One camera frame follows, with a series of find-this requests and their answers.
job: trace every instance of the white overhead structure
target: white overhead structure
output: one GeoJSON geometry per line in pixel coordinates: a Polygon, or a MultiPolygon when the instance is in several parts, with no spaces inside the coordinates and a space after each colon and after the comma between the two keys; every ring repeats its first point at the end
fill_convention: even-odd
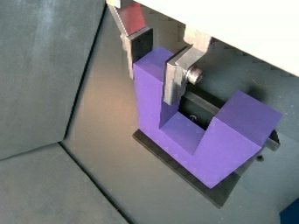
{"type": "Polygon", "coordinates": [[[134,1],[299,76],[296,1],[134,1]]]}

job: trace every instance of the metal bolt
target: metal bolt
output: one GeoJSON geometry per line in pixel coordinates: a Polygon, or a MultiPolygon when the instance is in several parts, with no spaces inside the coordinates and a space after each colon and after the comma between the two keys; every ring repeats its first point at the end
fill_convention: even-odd
{"type": "Polygon", "coordinates": [[[197,68],[196,65],[192,65],[185,72],[185,80],[196,85],[201,81],[202,71],[197,68]]]}
{"type": "Polygon", "coordinates": [[[197,117],[196,117],[196,115],[189,115],[189,119],[190,119],[190,121],[192,121],[193,123],[197,122],[197,117]]]}
{"type": "Polygon", "coordinates": [[[261,155],[258,155],[257,157],[256,157],[256,161],[257,162],[262,162],[265,159],[264,159],[264,157],[261,156],[261,155]]]}

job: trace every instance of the purple u-shaped block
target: purple u-shaped block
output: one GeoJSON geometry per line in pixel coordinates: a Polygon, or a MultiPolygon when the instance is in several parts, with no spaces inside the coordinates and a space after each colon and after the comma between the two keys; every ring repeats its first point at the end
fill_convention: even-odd
{"type": "Polygon", "coordinates": [[[134,64],[138,129],[212,188],[257,153],[281,114],[237,91],[206,130],[164,103],[164,63],[173,54],[157,47],[134,64]]]}

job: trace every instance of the gray floor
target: gray floor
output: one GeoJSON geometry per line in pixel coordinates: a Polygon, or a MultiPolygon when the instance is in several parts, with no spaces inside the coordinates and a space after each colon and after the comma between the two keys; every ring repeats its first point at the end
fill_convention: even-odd
{"type": "MultiPolygon", "coordinates": [[[[146,17],[157,27],[156,43],[174,50],[170,40],[180,44],[178,32],[169,34],[169,30],[177,24],[153,13],[146,17]]],[[[222,100],[241,89],[280,110],[284,119],[279,151],[264,151],[265,161],[250,165],[217,209],[132,138],[137,129],[133,82],[117,27],[106,14],[64,143],[134,223],[277,224],[279,212],[299,196],[299,79],[222,47],[217,43],[214,57],[201,62],[206,75],[201,87],[222,100]]]]}
{"type": "Polygon", "coordinates": [[[126,223],[57,144],[0,162],[0,223],[126,223]]]}

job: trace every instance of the metal clamp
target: metal clamp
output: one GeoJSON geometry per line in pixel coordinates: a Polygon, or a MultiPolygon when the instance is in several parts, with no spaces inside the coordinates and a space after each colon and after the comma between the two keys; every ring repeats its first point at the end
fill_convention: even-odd
{"type": "Polygon", "coordinates": [[[145,26],[140,3],[106,0],[106,5],[121,32],[122,48],[126,51],[128,72],[133,76],[133,63],[153,49],[153,29],[145,26]]]}
{"type": "Polygon", "coordinates": [[[165,65],[162,101],[168,105],[180,100],[186,82],[194,85],[201,80],[202,71],[196,67],[194,62],[208,51],[210,36],[185,26],[184,41],[190,46],[184,47],[166,61],[165,65]]]}

